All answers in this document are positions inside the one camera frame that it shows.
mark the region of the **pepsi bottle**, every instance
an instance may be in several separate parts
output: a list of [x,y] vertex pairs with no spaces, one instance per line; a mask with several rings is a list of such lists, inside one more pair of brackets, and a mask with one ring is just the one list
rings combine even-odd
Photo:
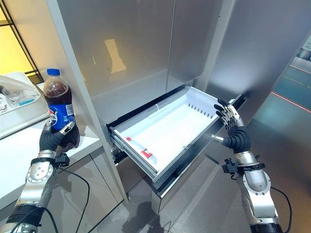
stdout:
[[[52,117],[53,133],[61,130],[69,122],[74,121],[74,112],[72,107],[72,94],[70,87],[60,78],[58,69],[47,69],[49,78],[43,87],[43,94],[49,105],[50,115]],[[73,147],[78,147],[80,142],[80,133],[77,124],[65,135],[60,147],[62,152],[66,152]]]

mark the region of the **robotic arm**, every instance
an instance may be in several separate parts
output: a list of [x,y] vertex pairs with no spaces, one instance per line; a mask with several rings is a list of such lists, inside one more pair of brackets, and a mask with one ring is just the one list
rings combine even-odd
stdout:
[[37,158],[31,161],[26,175],[26,185],[21,192],[13,213],[9,216],[0,233],[37,233],[44,210],[52,196],[56,170],[68,166],[69,158],[62,153],[56,156],[56,148],[64,136],[74,127],[68,123],[63,129],[52,133],[52,120],[49,119],[42,131]]
[[226,159],[224,173],[233,177],[238,174],[237,182],[242,193],[242,206],[245,210],[252,233],[282,233],[277,212],[270,196],[271,180],[262,169],[265,165],[256,161],[250,151],[251,141],[244,123],[236,109],[227,101],[218,99],[214,105],[216,114],[227,129],[229,137],[211,137],[224,146],[233,149],[235,162]]

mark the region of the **open drawer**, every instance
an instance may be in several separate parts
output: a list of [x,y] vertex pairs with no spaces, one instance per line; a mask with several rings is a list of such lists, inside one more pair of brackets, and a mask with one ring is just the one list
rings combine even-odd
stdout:
[[186,86],[110,127],[112,141],[159,189],[188,158],[187,150],[215,123],[217,99]]

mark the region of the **kitchen counter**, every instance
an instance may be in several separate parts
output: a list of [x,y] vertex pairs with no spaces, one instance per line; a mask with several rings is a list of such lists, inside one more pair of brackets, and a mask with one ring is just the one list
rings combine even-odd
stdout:
[[[39,152],[39,138],[46,120],[0,140],[0,210],[20,196],[32,159]],[[81,136],[78,148],[67,152],[70,165],[84,158],[102,144],[98,138]]]

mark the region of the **black cable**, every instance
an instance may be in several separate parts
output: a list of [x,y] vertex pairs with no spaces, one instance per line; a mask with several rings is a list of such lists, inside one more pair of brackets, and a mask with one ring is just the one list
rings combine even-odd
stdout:
[[82,214],[81,214],[81,217],[80,217],[80,221],[79,221],[77,230],[76,230],[76,232],[75,232],[75,233],[77,233],[78,230],[79,230],[79,227],[80,227],[80,224],[81,224],[81,221],[82,221],[84,212],[85,212],[85,210],[86,210],[86,206],[87,206],[87,204],[88,204],[89,190],[90,190],[90,189],[89,189],[89,184],[88,184],[88,182],[87,182],[83,177],[79,176],[78,174],[76,174],[76,173],[74,173],[74,172],[72,172],[72,171],[67,171],[67,170],[63,169],[62,167],[60,167],[59,169],[61,169],[62,171],[65,171],[65,172],[67,172],[67,173],[70,173],[70,174],[72,174],[72,175],[74,175],[74,176],[79,177],[80,179],[82,179],[82,180],[87,184],[87,200],[86,200],[86,205],[84,206],[84,209],[83,209],[83,211],[82,211]]
[[293,218],[293,211],[292,211],[291,202],[290,202],[290,200],[288,199],[288,197],[286,196],[286,194],[283,193],[281,190],[279,190],[279,189],[277,189],[277,188],[274,188],[274,187],[272,187],[272,186],[271,186],[271,188],[274,189],[274,190],[276,190],[276,191],[278,191],[278,192],[280,192],[281,194],[284,195],[284,197],[286,198],[286,201],[287,201],[287,203],[288,203],[288,206],[289,206],[289,208],[290,208],[290,220],[289,220],[289,223],[288,223],[288,228],[287,228],[287,230],[286,230],[286,232],[285,232],[285,233],[288,233],[288,232],[290,232],[290,229],[291,229],[291,226],[292,226],[292,218]]
[[234,177],[234,175],[235,175],[235,173],[234,173],[234,174],[231,174],[230,179],[232,179],[232,180],[236,181],[236,180],[237,180],[237,178],[233,178],[233,177]]
[[20,226],[20,224],[30,215],[32,214],[34,211],[38,210],[38,209],[44,209],[50,216],[51,218],[51,221],[53,223],[53,226],[54,226],[54,229],[55,229],[55,232],[58,233],[58,229],[57,229],[57,226],[56,226],[56,223],[55,223],[55,220],[53,218],[53,215],[51,214],[51,212],[45,208],[45,207],[37,207],[36,209],[33,209],[32,211],[30,211],[28,214],[26,214],[16,225],[15,227],[11,230],[11,233],[14,233],[14,231],[16,230],[16,228],[18,228]]

